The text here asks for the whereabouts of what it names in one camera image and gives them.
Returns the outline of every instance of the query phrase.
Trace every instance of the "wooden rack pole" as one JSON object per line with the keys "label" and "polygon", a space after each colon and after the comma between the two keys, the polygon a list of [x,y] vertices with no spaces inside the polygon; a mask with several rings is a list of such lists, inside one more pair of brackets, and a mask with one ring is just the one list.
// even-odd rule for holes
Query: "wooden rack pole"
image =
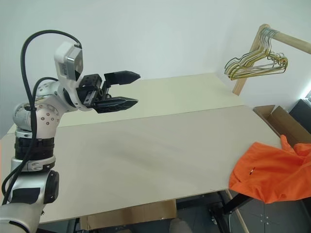
{"label": "wooden rack pole", "polygon": [[[260,32],[262,31],[262,29],[264,28],[269,28],[270,26],[268,24],[262,24],[259,29],[258,29],[258,32],[255,36],[255,39],[254,39],[254,42],[252,44],[252,47],[250,49],[250,52],[253,52],[255,50],[257,50],[259,48],[259,35],[260,35]],[[292,46],[296,49],[299,49],[301,51],[304,51],[306,53],[309,53],[311,54],[311,43],[308,43],[306,41],[303,41],[303,40],[300,40],[300,39],[297,39],[295,37],[292,37],[290,35],[286,35],[284,33],[276,33],[273,37],[272,37],[274,40],[277,40],[279,42],[282,42],[284,44],[287,44],[289,46]],[[232,90],[232,92],[236,95],[240,95],[242,89],[243,89],[243,86],[244,84],[246,83],[246,80],[247,78],[244,78],[244,79],[238,79],[237,82],[235,83],[235,86]]]}

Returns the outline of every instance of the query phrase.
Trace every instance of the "wooden board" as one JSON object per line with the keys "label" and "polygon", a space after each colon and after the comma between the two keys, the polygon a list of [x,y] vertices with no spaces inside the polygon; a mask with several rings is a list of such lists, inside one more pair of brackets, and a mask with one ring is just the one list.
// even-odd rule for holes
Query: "wooden board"
{"label": "wooden board", "polygon": [[176,201],[167,200],[83,216],[80,218],[80,225],[81,229],[93,230],[175,218],[177,217],[176,213]]}
{"label": "wooden board", "polygon": [[[14,141],[13,134],[2,139],[2,177]],[[226,189],[255,141],[280,147],[246,106],[59,128],[59,196],[41,222]]]}
{"label": "wooden board", "polygon": [[114,85],[109,93],[113,97],[138,99],[138,103],[126,111],[114,113],[98,114],[95,110],[66,113],[59,127],[243,105],[242,99],[231,93],[214,73],[137,80],[129,85]]}

